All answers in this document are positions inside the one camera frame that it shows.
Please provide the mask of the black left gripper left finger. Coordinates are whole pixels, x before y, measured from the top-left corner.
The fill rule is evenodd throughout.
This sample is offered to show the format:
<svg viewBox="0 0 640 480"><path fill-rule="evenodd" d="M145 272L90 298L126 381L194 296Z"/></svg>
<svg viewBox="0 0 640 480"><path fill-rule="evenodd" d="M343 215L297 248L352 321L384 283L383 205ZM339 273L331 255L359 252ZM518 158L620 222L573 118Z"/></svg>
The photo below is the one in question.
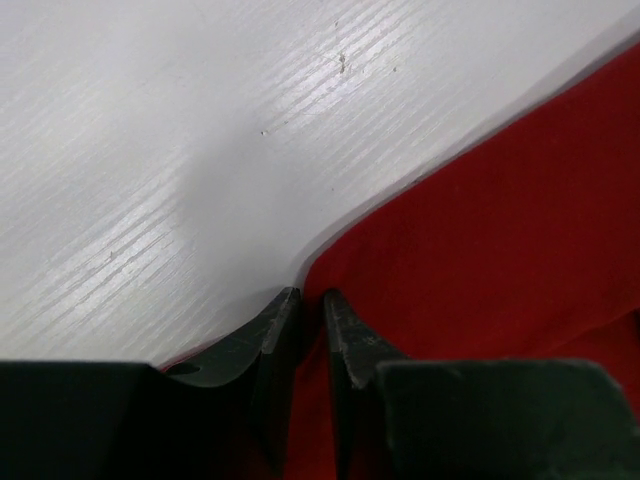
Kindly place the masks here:
<svg viewBox="0 0 640 480"><path fill-rule="evenodd" d="M140 362L5 361L5 479L278 479L301 294L157 369Z"/></svg>

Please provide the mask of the red t shirt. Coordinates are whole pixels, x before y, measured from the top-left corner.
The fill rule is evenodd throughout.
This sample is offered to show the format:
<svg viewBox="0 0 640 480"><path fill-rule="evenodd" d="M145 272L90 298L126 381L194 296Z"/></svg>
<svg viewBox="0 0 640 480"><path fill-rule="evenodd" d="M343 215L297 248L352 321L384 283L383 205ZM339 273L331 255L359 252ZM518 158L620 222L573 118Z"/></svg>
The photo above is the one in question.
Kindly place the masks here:
<svg viewBox="0 0 640 480"><path fill-rule="evenodd" d="M320 255L285 475L340 479L324 295L423 361L601 366L639 425L639 48L460 155Z"/></svg>

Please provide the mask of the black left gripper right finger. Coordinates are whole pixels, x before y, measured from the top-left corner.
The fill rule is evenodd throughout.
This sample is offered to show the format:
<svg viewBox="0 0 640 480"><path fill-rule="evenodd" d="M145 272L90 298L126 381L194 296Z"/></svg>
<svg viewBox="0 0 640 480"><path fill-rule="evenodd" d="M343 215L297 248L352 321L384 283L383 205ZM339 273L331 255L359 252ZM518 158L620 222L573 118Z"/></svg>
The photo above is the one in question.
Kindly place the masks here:
<svg viewBox="0 0 640 480"><path fill-rule="evenodd" d="M635 479L620 386L576 359L409 358L324 295L340 479Z"/></svg>

